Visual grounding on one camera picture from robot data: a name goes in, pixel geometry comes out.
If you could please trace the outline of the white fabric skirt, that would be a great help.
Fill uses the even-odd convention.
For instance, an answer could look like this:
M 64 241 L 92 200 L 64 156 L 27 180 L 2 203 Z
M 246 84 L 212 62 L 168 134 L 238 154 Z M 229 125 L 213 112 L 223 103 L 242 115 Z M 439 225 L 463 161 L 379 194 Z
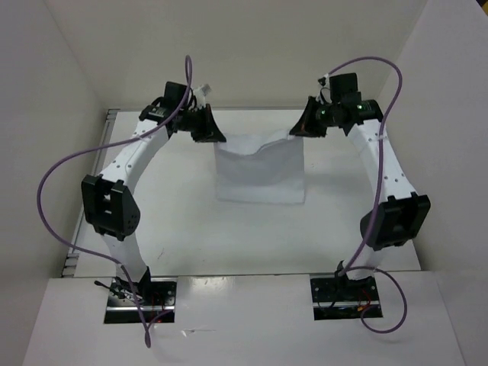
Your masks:
M 252 204 L 303 204 L 304 142 L 288 130 L 233 134 L 214 144 L 216 196 Z

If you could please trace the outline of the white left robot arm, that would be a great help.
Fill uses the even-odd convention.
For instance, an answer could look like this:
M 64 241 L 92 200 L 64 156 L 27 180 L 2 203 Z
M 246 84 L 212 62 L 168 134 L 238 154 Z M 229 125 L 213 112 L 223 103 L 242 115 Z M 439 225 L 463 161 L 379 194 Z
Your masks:
M 167 82 L 164 94 L 140 112 L 130 143 L 98 175 L 82 180 L 85 219 L 115 259 L 117 283 L 134 304 L 158 294 L 136 240 L 141 213 L 133 196 L 135 187 L 174 133 L 188 132 L 196 143 L 226 142 L 206 101 L 209 93 L 207 84 L 189 89 Z

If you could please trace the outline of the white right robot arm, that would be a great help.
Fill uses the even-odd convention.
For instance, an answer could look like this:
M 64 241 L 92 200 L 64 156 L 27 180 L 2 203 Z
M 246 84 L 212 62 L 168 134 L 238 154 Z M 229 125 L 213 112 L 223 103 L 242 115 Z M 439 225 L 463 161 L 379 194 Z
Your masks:
M 350 300 L 390 249 L 418 235 L 431 202 L 403 172 L 387 135 L 387 115 L 375 100 L 362 98 L 356 74 L 325 75 L 319 85 L 329 97 L 310 97 L 290 134 L 320 138 L 329 128 L 340 129 L 355 147 L 374 192 L 374 206 L 360 221 L 362 247 L 335 272 L 335 293 Z

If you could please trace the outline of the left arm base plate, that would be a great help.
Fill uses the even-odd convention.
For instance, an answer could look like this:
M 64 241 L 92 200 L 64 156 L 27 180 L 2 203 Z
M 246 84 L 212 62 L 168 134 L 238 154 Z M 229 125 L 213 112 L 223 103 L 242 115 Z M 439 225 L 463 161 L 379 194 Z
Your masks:
M 137 295 L 143 317 L 147 323 L 173 323 L 175 321 L 176 278 L 153 278 L 152 293 L 144 298 Z M 127 284 L 113 278 L 108 289 L 108 300 L 104 313 L 104 324 L 140 323 L 134 297 Z

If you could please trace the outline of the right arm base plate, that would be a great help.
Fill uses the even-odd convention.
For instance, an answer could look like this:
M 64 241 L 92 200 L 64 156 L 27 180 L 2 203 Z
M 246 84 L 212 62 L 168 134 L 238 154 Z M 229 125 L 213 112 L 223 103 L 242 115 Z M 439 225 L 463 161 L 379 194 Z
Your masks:
M 316 321 L 381 318 L 380 298 L 373 277 L 360 281 L 350 281 L 344 287 L 339 279 L 312 277 L 310 279 L 313 316 Z

